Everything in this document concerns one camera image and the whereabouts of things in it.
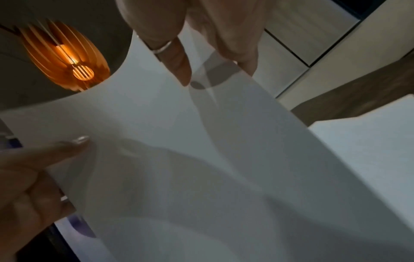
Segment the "hand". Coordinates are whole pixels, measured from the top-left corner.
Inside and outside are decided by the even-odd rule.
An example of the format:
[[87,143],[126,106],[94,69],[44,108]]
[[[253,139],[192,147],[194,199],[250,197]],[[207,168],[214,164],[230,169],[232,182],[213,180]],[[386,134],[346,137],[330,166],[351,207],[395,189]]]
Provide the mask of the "hand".
[[125,21],[152,50],[171,45],[157,56],[182,85],[191,80],[185,50],[177,38],[187,20],[224,58],[249,75],[257,68],[257,43],[271,0],[116,0]]
[[74,157],[86,136],[43,148],[0,152],[0,261],[19,251],[56,220],[75,211],[44,169]]

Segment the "hanging light fixture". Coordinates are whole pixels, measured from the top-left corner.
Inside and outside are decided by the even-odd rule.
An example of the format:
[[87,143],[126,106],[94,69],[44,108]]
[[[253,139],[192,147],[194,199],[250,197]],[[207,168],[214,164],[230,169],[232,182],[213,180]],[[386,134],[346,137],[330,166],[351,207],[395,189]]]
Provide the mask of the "hanging light fixture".
[[30,59],[52,82],[84,91],[110,76],[108,63],[89,39],[62,22],[48,20],[47,25],[49,31],[35,25],[19,31]]

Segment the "pendant lamp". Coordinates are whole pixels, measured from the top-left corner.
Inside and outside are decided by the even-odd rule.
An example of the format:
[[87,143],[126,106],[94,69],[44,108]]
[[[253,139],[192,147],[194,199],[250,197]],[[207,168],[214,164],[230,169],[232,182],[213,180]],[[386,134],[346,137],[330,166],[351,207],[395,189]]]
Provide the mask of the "pendant lamp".
[[73,91],[84,91],[110,76],[105,58],[76,29],[47,21],[49,30],[36,25],[19,28],[20,38],[33,63],[52,82]]

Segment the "brown wooden table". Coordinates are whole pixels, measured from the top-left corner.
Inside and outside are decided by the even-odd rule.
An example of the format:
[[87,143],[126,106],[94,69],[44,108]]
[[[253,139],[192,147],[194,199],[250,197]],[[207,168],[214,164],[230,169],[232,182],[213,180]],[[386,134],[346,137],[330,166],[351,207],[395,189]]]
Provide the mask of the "brown wooden table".
[[357,117],[413,93],[414,55],[410,55],[310,99],[292,113],[310,126],[320,120]]

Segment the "silver ring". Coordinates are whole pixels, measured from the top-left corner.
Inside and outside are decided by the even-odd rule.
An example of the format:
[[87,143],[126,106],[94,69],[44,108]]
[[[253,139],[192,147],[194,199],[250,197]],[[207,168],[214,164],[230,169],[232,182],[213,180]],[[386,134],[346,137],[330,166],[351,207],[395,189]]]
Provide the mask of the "silver ring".
[[156,49],[156,50],[151,50],[151,52],[153,54],[159,54],[164,52],[170,45],[171,45],[172,41],[169,41],[168,43],[166,43],[163,47]]

